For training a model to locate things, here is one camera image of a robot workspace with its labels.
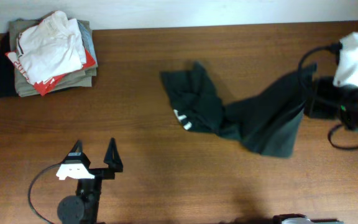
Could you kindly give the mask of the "dark green t-shirt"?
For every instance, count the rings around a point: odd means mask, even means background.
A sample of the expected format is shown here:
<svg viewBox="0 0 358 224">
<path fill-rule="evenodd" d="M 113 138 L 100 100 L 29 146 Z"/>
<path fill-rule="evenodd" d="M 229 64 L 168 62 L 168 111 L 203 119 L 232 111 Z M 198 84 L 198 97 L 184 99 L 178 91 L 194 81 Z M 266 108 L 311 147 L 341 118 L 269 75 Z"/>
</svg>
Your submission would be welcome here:
<svg viewBox="0 0 358 224">
<path fill-rule="evenodd" d="M 184 130 L 240 142 L 250 152 L 289 158 L 303 119 L 306 96 L 300 81 L 311 83 L 316 64 L 280 77 L 250 98 L 223 104 L 204 66 L 161 72 L 170 106 Z"/>
</svg>

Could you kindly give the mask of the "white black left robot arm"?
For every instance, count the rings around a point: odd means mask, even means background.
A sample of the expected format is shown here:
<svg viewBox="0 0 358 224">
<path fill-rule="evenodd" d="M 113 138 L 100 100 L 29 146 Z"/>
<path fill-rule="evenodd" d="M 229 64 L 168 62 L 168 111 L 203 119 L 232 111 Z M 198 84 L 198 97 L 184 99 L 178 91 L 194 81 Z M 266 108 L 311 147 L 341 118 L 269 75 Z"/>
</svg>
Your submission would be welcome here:
<svg viewBox="0 0 358 224">
<path fill-rule="evenodd" d="M 63 224 L 95 224 L 98 222 L 99 201 L 104 180 L 115 179 L 123 171 L 123 163 L 116 147 L 116 140 L 109 142 L 103 168 L 91 168 L 91 161 L 83 152 L 82 141 L 78 140 L 65 156 L 56 173 L 59 180 L 66 178 L 77 181 L 74 195 L 69 195 L 58 204 L 57 215 Z"/>
</svg>

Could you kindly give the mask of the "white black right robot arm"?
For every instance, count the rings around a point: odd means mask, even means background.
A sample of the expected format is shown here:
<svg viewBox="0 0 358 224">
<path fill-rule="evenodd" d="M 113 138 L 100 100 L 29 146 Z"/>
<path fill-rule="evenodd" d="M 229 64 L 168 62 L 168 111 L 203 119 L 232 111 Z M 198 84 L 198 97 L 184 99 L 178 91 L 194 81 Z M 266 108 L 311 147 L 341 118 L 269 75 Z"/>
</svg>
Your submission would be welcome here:
<svg viewBox="0 0 358 224">
<path fill-rule="evenodd" d="M 320 51 L 336 56 L 336 74 L 307 83 L 302 80 L 303 64 L 308 57 Z M 340 124 L 328 132 L 329 143 L 342 151 L 358 151 L 358 146 L 340 146 L 333 142 L 334 133 L 341 128 L 358 130 L 358 40 L 341 40 L 308 51 L 299 61 L 297 74 L 300 87 L 306 94 L 306 115 L 340 120 Z"/>
</svg>

